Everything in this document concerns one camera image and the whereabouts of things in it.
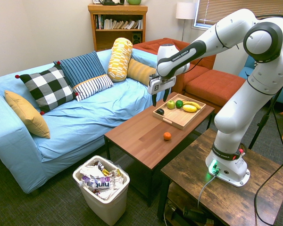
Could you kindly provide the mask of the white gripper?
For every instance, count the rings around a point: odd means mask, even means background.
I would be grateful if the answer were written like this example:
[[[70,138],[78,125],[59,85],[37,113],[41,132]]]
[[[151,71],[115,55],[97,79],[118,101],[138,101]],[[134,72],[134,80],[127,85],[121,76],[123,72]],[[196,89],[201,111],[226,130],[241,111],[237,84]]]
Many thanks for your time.
[[[152,95],[152,105],[157,104],[157,93],[164,90],[163,101],[166,102],[171,88],[175,85],[176,77],[163,81],[159,75],[150,75],[148,93]]]

